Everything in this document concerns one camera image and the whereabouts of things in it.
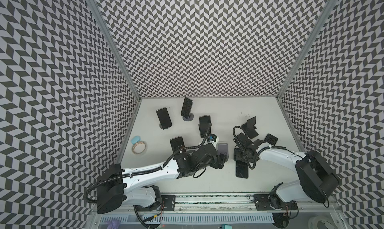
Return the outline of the grey round stand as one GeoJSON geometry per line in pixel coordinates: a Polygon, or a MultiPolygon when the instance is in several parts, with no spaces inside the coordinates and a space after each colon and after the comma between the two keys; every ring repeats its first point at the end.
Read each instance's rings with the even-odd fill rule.
{"type": "Polygon", "coordinates": [[[225,162],[229,159],[229,145],[227,143],[219,143],[217,145],[218,156],[225,155],[225,162]]]}
{"type": "Polygon", "coordinates": [[[188,117],[182,117],[182,119],[183,119],[184,121],[189,122],[189,121],[192,121],[192,120],[194,119],[194,115],[193,115],[193,113],[190,113],[190,114],[188,115],[188,117]]]}

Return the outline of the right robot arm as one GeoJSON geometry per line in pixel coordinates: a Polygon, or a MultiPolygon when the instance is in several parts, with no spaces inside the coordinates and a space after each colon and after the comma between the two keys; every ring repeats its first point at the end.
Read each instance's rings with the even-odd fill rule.
{"type": "Polygon", "coordinates": [[[254,170],[259,161],[270,161],[297,174],[298,179],[290,183],[279,183],[268,194],[274,210],[302,199],[311,199],[319,204],[328,204],[329,197],[341,185],[340,177],[327,160],[317,151],[294,152],[272,141],[256,144],[249,140],[241,126],[232,129],[234,142],[243,157],[242,164],[254,170]]]}

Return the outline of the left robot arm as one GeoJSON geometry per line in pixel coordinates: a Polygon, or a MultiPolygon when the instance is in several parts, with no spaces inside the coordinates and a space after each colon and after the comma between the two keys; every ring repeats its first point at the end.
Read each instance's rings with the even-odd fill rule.
{"type": "Polygon", "coordinates": [[[176,137],[170,141],[173,153],[166,161],[125,169],[114,164],[86,189],[83,199],[95,204],[98,214],[110,213],[122,205],[138,206],[146,211],[158,209],[163,199],[156,183],[187,177],[197,179],[198,171],[204,173],[208,167],[224,168],[229,153],[219,151],[218,142],[218,137],[208,132],[199,145],[190,147],[183,144],[182,137],[176,137]]]}

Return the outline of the black folding stand right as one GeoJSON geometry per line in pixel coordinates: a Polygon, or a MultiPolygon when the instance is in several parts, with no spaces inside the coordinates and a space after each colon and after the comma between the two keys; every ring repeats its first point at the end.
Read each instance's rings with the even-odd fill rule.
{"type": "Polygon", "coordinates": [[[241,127],[246,131],[248,138],[253,139],[257,136],[259,136],[258,132],[256,131],[256,121],[257,117],[254,116],[247,120],[246,123],[241,125],[241,127]]]}

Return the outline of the grey round stand back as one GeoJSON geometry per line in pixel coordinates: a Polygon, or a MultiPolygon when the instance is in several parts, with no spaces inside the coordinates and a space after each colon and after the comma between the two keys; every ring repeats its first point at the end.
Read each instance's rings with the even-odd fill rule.
{"type": "Polygon", "coordinates": [[[189,122],[189,121],[192,121],[192,120],[194,119],[194,115],[193,115],[193,113],[190,113],[190,114],[188,115],[188,117],[182,117],[182,119],[183,119],[184,121],[189,122]]]}

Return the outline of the back phone teal edge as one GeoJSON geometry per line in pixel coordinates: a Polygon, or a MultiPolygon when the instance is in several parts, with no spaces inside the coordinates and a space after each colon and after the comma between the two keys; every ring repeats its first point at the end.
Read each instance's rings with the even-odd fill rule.
{"type": "Polygon", "coordinates": [[[193,106],[193,101],[185,97],[182,105],[181,116],[188,117],[188,115],[191,113],[192,106],[193,106]]]}

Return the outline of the tape roll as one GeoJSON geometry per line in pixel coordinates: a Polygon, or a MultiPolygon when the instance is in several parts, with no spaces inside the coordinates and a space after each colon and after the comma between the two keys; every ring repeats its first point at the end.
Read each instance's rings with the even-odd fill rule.
{"type": "Polygon", "coordinates": [[[147,151],[148,146],[144,141],[138,141],[132,146],[132,153],[135,155],[143,154],[147,151]]]}

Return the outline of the blue oval object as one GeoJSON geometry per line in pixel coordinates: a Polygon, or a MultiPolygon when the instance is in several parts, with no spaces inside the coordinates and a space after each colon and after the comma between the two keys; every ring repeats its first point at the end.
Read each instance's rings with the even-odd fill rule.
{"type": "Polygon", "coordinates": [[[138,143],[139,141],[141,141],[141,137],[140,136],[134,136],[132,139],[131,139],[131,144],[136,144],[138,143]]]}

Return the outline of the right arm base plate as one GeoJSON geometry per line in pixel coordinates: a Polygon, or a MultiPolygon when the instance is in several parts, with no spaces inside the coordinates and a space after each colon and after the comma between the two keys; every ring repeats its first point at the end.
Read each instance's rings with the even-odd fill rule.
{"type": "Polygon", "coordinates": [[[269,194],[255,194],[249,197],[257,211],[282,211],[290,212],[298,209],[297,203],[291,201],[282,202],[280,199],[272,198],[269,194]]]}

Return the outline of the aluminium rail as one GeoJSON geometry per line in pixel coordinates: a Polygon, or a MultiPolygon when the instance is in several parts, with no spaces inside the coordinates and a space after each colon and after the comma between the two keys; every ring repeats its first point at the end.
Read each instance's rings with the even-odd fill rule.
{"type": "MultiPolygon", "coordinates": [[[[249,197],[255,194],[264,193],[180,193],[180,194],[162,194],[176,195],[175,213],[253,213],[269,212],[283,213],[282,211],[257,211],[255,205],[249,197]]],[[[303,213],[339,213],[341,207],[330,198],[325,204],[319,204],[311,200],[297,201],[298,209],[295,212],[303,213]]]]}

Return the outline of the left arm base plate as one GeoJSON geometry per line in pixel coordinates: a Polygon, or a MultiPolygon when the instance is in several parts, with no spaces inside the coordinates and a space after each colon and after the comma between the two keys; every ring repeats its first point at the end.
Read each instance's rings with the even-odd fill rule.
{"type": "Polygon", "coordinates": [[[138,212],[173,212],[176,205],[176,195],[162,195],[161,201],[156,201],[152,206],[143,208],[142,206],[137,206],[138,212]]]}

